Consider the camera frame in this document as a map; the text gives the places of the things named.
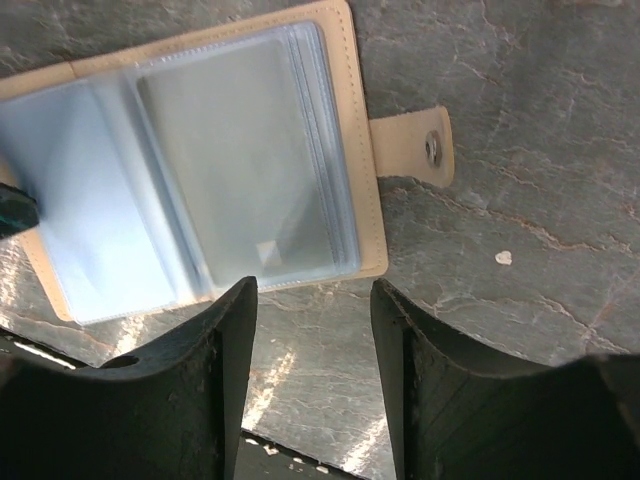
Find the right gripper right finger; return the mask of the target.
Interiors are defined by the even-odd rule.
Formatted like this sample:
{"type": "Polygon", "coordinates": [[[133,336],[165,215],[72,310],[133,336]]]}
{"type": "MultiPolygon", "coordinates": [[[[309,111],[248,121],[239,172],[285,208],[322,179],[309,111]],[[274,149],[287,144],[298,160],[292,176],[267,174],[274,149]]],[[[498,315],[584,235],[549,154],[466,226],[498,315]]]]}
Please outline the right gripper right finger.
{"type": "Polygon", "coordinates": [[[376,280],[370,316],[400,479],[635,479],[639,358],[557,367],[462,333],[376,280]]]}

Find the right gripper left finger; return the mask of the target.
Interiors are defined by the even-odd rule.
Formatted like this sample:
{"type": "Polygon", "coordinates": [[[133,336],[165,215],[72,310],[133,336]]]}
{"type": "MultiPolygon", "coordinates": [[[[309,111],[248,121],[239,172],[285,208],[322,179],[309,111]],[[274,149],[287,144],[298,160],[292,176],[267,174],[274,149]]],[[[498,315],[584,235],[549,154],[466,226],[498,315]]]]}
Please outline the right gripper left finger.
{"type": "Polygon", "coordinates": [[[232,478],[256,321],[246,277],[99,368],[65,368],[3,336],[2,477],[232,478]]]}

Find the beige leather card holder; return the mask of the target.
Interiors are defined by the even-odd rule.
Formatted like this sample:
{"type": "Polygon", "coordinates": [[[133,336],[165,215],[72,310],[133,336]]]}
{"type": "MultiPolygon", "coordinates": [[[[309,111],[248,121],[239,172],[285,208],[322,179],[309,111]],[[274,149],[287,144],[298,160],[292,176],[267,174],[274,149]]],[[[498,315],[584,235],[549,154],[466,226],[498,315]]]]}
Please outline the beige leather card holder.
{"type": "Polygon", "coordinates": [[[444,107],[372,120],[349,5],[318,1],[1,82],[20,241],[81,325],[386,272],[378,181],[448,186],[444,107]]]}

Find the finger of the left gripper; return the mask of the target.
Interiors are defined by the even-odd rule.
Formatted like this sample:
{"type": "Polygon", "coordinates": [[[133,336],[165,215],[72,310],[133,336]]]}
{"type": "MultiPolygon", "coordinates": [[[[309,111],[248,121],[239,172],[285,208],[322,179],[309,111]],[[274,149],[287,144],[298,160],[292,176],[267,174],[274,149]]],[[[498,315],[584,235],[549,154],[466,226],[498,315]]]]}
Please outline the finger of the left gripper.
{"type": "Polygon", "coordinates": [[[0,239],[28,231],[39,224],[36,201],[24,191],[2,183],[0,186],[0,239]]]}

